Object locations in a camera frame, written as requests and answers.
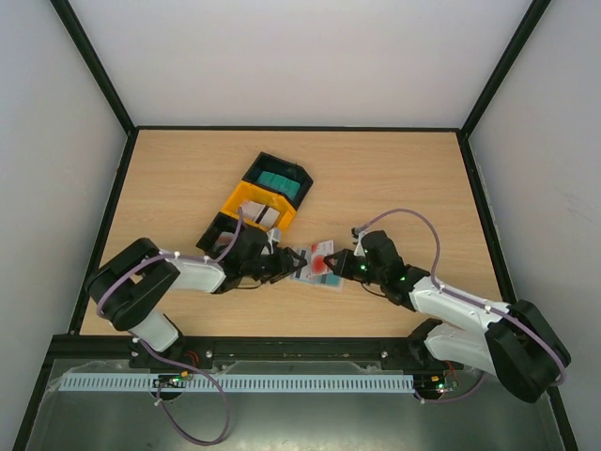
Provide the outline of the green VIP card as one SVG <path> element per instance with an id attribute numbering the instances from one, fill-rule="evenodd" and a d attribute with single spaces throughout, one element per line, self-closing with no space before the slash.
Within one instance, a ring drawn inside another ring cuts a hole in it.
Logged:
<path id="1" fill-rule="evenodd" d="M 341 290 L 344 285 L 344 280 L 333 273 L 324 273 L 322 275 L 314 275 L 311 279 L 311 283 L 318 287 Z"/>

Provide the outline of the yellow bin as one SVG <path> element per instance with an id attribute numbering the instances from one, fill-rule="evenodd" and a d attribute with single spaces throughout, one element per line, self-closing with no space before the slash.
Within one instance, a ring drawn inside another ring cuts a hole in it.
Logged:
<path id="1" fill-rule="evenodd" d="M 225 201 L 220 212 L 235 219 L 242 215 L 245 223 L 264 231 L 273 228 L 285 231 L 297 211 L 283 195 L 241 181 Z"/>

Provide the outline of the red white card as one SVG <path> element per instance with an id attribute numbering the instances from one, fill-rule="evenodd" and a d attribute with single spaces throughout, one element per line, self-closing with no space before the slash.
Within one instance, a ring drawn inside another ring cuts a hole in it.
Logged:
<path id="1" fill-rule="evenodd" d="M 314 275 L 322 275 L 324 273 L 331 273 L 331 270 L 324 264 L 324 257 L 334 253 L 334 241 L 320 241 L 311 245 L 310 247 L 310 261 L 309 261 L 309 278 L 312 279 Z"/>

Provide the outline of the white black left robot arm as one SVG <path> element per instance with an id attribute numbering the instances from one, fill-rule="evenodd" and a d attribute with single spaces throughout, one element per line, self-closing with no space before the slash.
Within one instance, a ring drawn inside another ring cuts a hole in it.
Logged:
<path id="1" fill-rule="evenodd" d="M 148 238 L 138 239 L 89 276 L 85 290 L 99 317 L 165 353 L 182 337 L 158 307 L 168 291 L 224 294 L 248 278 L 260 286 L 274 284 L 306 265 L 306 257 L 279 246 L 277 232 L 243 225 L 210 256 L 168 252 Z"/>

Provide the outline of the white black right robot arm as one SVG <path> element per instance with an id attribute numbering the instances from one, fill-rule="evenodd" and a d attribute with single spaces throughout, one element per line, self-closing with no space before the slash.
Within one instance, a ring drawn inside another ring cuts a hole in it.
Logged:
<path id="1" fill-rule="evenodd" d="M 409 337 L 409 356 L 419 367 L 437 361 L 471 366 L 529 403 L 566 379 L 571 357 L 532 303 L 471 298 L 400 257 L 357 256 L 344 250 L 324 262 L 335 275 L 376 284 L 391 303 L 427 315 Z"/>

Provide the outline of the black bin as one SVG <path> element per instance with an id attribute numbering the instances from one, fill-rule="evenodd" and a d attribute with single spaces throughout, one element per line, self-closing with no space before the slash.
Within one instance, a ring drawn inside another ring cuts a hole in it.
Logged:
<path id="1" fill-rule="evenodd" d="M 239 215 L 218 212 L 195 247 L 216 258 L 231 242 L 239 223 Z"/>
<path id="2" fill-rule="evenodd" d="M 314 184 L 302 166 L 266 152 L 259 153 L 242 180 L 282 195 L 295 210 Z"/>

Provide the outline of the beige card holder wallet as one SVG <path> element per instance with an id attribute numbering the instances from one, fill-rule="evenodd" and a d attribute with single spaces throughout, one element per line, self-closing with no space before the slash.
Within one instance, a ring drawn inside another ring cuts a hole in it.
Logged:
<path id="1" fill-rule="evenodd" d="M 307 284 L 313 287 L 329 288 L 333 290 L 341 291 L 344 287 L 344 280 L 333 274 L 330 270 L 325 268 L 323 271 L 317 270 L 317 261 L 312 257 L 312 251 L 307 247 L 294 248 L 296 254 L 301 256 L 305 261 L 306 265 L 300 269 L 296 269 L 288 276 L 288 279 L 294 282 Z"/>

